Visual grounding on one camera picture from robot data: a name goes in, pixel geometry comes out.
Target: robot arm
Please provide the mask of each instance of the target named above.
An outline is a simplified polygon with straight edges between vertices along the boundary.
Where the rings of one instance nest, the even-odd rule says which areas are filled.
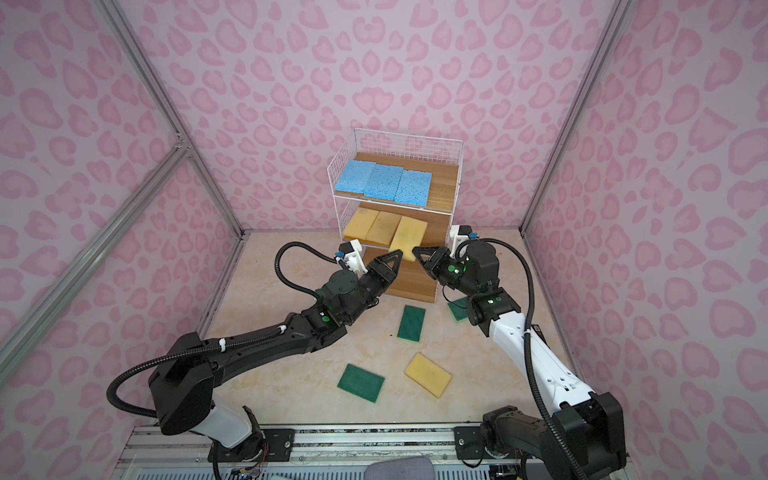
[[[621,406],[610,393],[597,395],[537,335],[530,334],[530,321],[526,325],[520,306],[499,286],[498,258],[492,243],[504,245],[519,256],[504,242],[478,239],[466,225],[452,227],[449,244],[453,251],[447,247],[413,249],[431,278],[467,296],[470,323],[491,337],[523,373],[531,372],[535,378],[531,390],[536,387],[541,400],[539,412],[543,419],[549,417],[548,422],[507,406],[483,416],[484,443],[495,452],[519,449],[541,458],[554,480],[603,478],[623,468],[627,453]],[[529,305],[532,294],[529,285]],[[525,361],[526,333],[529,362]]]
[[[219,460],[256,458],[263,452],[264,436],[253,413],[247,407],[227,405],[214,389],[265,363],[332,345],[346,335],[348,325],[379,302],[397,277],[402,251],[363,266],[357,240],[342,243],[339,249],[336,262],[343,268],[331,275],[310,308],[289,313],[275,326],[238,336],[201,340],[197,332],[182,335],[167,355],[117,377],[107,390],[108,400],[127,412],[157,417],[165,435],[191,430],[211,437],[218,445],[211,455]],[[156,410],[132,406],[118,397],[121,383],[155,366],[148,383]]]

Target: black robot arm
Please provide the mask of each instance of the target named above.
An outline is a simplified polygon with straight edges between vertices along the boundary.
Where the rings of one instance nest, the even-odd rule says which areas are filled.
[[[371,260],[360,278],[346,268],[334,272],[313,306],[289,313],[275,326],[205,340],[197,332],[182,335],[167,355],[120,374],[110,384],[107,398],[121,410],[157,417],[165,435],[202,430],[198,426],[210,414],[214,388],[265,363],[333,344],[346,334],[348,325],[378,303],[397,277],[401,261],[402,251],[395,250]],[[156,410],[127,404],[118,397],[121,383],[155,366],[148,383]]]

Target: blue sponge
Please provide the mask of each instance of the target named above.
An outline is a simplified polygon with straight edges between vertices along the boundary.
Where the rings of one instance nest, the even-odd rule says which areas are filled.
[[[341,173],[339,181],[336,182],[336,189],[342,192],[361,194],[365,191],[366,183],[375,166],[376,163],[374,162],[350,160]]]
[[[404,171],[400,177],[400,185],[397,187],[395,202],[426,207],[431,182],[432,174],[429,172]]]
[[[377,164],[368,178],[364,192],[366,197],[395,200],[397,186],[400,184],[400,176],[404,170],[403,167]]]

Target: floor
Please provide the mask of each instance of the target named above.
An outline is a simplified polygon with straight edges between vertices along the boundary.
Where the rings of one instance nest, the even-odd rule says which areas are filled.
[[[479,230],[480,237],[505,240],[525,253],[517,230]],[[299,312],[313,300],[284,286],[275,276],[278,249],[303,241],[333,254],[339,236],[334,232],[253,233],[207,336],[231,336],[280,323],[289,312]],[[525,311],[525,275],[517,259],[497,248],[501,286]],[[301,249],[283,256],[283,273],[290,280],[320,288],[336,266]],[[570,365],[538,283],[535,284],[537,323],[554,353]],[[446,289],[450,299],[461,294]],[[426,309],[421,342],[397,338],[404,305]],[[453,375],[440,399],[403,372],[421,353]],[[376,403],[336,387],[347,363],[385,377]],[[506,405],[538,416],[524,375],[477,326],[454,321],[442,295],[436,303],[383,296],[348,333],[331,347],[307,355],[286,357],[250,370],[222,385],[217,392],[234,405],[249,406],[260,423],[354,422],[464,422]]]

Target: yellow sponge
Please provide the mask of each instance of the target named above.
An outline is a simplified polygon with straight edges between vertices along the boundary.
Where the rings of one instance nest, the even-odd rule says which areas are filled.
[[[450,373],[435,365],[421,353],[416,353],[416,357],[406,369],[406,375],[437,398],[440,398],[448,382],[451,381]]]
[[[378,245],[388,247],[392,242],[392,236],[395,234],[397,226],[400,224],[401,217],[402,215],[390,212],[379,212],[379,216],[373,222],[371,230],[368,230],[366,240],[370,243],[377,243]]]
[[[397,226],[395,237],[389,245],[389,251],[402,250],[402,258],[409,262],[415,262],[416,257],[411,250],[422,244],[424,232],[427,231],[427,223],[411,217],[403,217]]]
[[[365,240],[368,235],[368,230],[371,230],[371,225],[376,221],[378,215],[378,210],[369,210],[362,207],[358,208],[355,214],[352,215],[349,224],[344,229],[344,237]]]

